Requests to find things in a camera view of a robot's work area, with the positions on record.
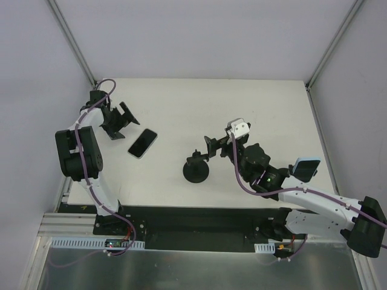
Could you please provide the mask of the black phone stand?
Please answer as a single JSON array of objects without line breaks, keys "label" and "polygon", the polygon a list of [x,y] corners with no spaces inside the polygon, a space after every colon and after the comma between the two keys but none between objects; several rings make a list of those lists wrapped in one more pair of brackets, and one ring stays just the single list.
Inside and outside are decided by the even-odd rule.
[{"label": "black phone stand", "polygon": [[186,158],[183,166],[183,176],[191,183],[201,183],[209,176],[208,154],[195,150],[192,156]]}]

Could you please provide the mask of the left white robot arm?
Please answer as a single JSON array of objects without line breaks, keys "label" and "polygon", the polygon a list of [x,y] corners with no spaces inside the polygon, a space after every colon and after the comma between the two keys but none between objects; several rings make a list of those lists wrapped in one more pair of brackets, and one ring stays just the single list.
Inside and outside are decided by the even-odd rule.
[{"label": "left white robot arm", "polygon": [[127,230],[128,221],[123,217],[119,199],[102,175],[103,156],[95,131],[103,129],[114,141],[124,139],[120,131],[127,125],[140,124],[125,102],[121,102],[120,107],[123,113],[111,106],[107,92],[93,89],[75,123],[55,133],[62,173],[80,184],[89,194],[97,210],[96,224],[107,226],[115,235],[121,235]]}]

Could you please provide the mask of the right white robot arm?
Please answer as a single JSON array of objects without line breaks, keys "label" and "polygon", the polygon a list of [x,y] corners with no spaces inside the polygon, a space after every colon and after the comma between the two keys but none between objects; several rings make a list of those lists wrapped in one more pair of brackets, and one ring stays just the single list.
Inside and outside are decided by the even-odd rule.
[{"label": "right white robot arm", "polygon": [[386,216],[379,202],[365,196],[363,200],[325,193],[308,185],[318,161],[306,175],[298,174],[300,163],[277,169],[258,144],[246,147],[248,136],[234,135],[204,138],[207,157],[217,151],[228,157],[234,166],[239,186],[248,194],[298,205],[308,213],[281,208],[269,228],[272,239],[281,240],[290,234],[330,236],[343,240],[347,246],[366,257],[377,258],[384,248]]}]

